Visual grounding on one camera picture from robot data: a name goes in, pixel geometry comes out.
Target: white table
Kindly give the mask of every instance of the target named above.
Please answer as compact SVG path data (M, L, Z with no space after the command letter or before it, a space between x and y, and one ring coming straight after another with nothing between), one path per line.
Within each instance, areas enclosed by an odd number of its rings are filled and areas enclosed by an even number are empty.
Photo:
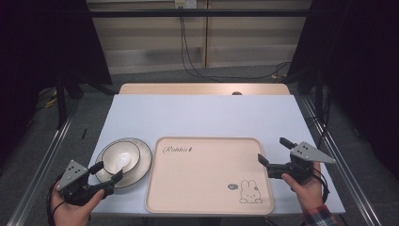
M289 150L280 137L292 142L303 140L314 145L311 134L291 95L116 95L109 110L89 165L100 151L123 137L135 137L154 149L160 137L254 137L271 163L289 161ZM332 213L343 213L343 204L322 164L330 194L327 206ZM138 183L117 189L103 200L93 214L161 217L145 207L148 174ZM90 184L98 184L90 176ZM282 180L271 179L275 206L272 215L301 213L296 195Z

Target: wire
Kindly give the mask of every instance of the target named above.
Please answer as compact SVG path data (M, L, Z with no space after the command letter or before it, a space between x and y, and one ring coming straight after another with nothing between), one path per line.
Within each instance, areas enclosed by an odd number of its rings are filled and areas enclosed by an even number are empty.
M204 75L202 75L201 73L199 73L199 72L196 70L196 68L194 67L194 65L193 65L193 63L192 63L192 61L191 61L190 54L189 54L189 52L188 52L187 39L186 39L186 37L185 37L185 25L184 25L184 18L183 18L183 17L180 18L180 26L181 26L181 31L182 31L182 62L183 62L183 66L184 66L185 71L188 72L190 75L192 75L192 76L194 76L194 77L208 78L208 79L210 79L210 80L213 80L213 81L216 81L216 82L221 83L221 81L218 81L218 80L216 80L216 79L214 79L214 78L212 78L212 77L204 76ZM195 75L195 74L191 73L191 72L185 67L185 63L184 63L184 46L185 46L185 51L187 52L188 61L190 62L190 65L191 65L192 69L193 69L198 75Z
M54 218L54 214L56 213L56 209L58 209L58 207L61 206L61 205L63 205L63 204L65 204L65 201L61 202L60 204L58 204L58 205L54 208L53 213L51 214L52 218Z
M308 126L308 128L311 128L315 125L314 122L317 121L317 117L308 117L308 118L305 118L304 120L305 120L305 123Z
M326 203L326 200L327 200L327 197L329 194L328 183L327 183L326 177L323 175L323 173L321 171L319 171L317 169L313 169L313 170L317 171L320 174L320 176L313 174L312 177L316 178L317 181L319 181L322 184L322 186L323 186L322 199L323 199L323 203Z
M208 77L213 77L213 78L233 78L233 79L249 79L249 80L251 80L251 79L254 79L254 80L256 80L256 79L261 79L261 78L267 78L267 77L270 77L270 76L272 76L272 75L274 75L274 74L276 74L279 70L281 70L282 68L284 68L284 67L281 67L281 68L279 68L278 69L278 67L280 66L280 65L288 65L288 64L290 64L291 62L282 62L282 63L280 63L280 64L278 64L277 66L276 66L276 69L272 72L272 73L269 73L269 74L266 74L266 75L261 75L261 76L256 76L256 77L237 77L237 76L208 76Z
M50 226L56 226L56 223L54 222L54 216L53 216L54 211L51 210L51 196L53 193L54 186L61 179L63 174L64 173L61 173L56 177L56 179L52 182L52 184L49 188L49 191L47 192L46 212L47 212L47 223Z
M328 89L327 99L326 99L326 106L325 106L325 109L323 111L323 117L324 117L324 114L326 114L326 120L325 120L324 126L322 126L323 132L322 132L322 134L321 134L321 136L319 138L319 142L317 144L317 148L318 149L320 149L320 145L322 143L322 139L323 139L323 137L325 136L325 134L327 132L328 121L329 121L329 110L331 108L331 99L332 99L332 95L331 95L330 90Z
M181 50L182 50L182 51L181 51L181 54L182 54L182 63L183 63L183 66L184 66L185 71L186 71L187 73L189 73L190 75L194 76L194 77L207 78L207 79L216 81L216 82L218 82L218 83L222 83L222 81L217 80L217 78L229 78L229 79L262 79L262 78L270 77L270 76L272 76L272 75L274 75L274 74L276 74L277 77L278 77L279 71L282 70L285 66L291 64L291 62L282 62L282 63L280 63L280 64L278 64L278 65L276 66L276 69L275 69L272 73L269 73L269 74L266 74L266 75L261 75L261 76L256 76L256 77L217 76L217 75L214 75L214 76L205 76L205 75L201 74L200 72L198 72L198 71L196 70L196 68L194 67L194 65L193 65L193 63L192 63L192 61L191 61L191 56L190 56L190 54L189 54L189 52L188 52L188 45L187 45L187 39L186 39L186 35L185 35L185 24L184 24L184 18L183 18L183 17L180 18L180 25L181 25L181 40L182 40L182 48L181 48ZM187 53L187 57L188 57L188 61L189 61L189 63L190 63L190 66L191 66L191 68L194 70L194 72L196 72L196 74L191 73L191 72L185 67L185 63L184 63L184 49L185 49L185 51L186 51L186 53Z

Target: human hand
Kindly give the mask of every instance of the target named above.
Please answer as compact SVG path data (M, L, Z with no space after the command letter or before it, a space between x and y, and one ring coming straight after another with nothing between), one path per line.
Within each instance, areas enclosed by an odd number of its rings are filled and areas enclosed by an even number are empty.
M313 167L320 171L320 163L314 162ZM284 180L291 189L296 193L299 200L300 207L303 212L312 210L316 207L323 205L322 199L322 184L314 177L309 178L308 181L300 185L294 178L289 174L283 173L281 175L282 180Z
M53 187L52 197L51 197L51 209L52 212L55 211L54 208L60 203L64 202L61 195L56 190L56 185ZM72 205L68 203L61 204L54 212L54 222L56 226L85 226L88 224L88 219L91 211L100 203L104 195L104 190L98 191L91 200L83 206Z

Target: cartoon bunny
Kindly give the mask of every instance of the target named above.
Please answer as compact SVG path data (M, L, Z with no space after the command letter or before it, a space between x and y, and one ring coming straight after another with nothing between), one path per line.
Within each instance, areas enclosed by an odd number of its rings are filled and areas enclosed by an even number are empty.
M259 192L255 181L241 182L240 203L262 203L261 192Z

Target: plaid sleeve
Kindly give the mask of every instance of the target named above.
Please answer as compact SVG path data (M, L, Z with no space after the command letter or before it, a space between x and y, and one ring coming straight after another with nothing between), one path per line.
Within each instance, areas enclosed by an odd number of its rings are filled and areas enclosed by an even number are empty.
M309 226L337 226L340 225L335 217L329 212L326 205L304 212L302 214L306 225Z

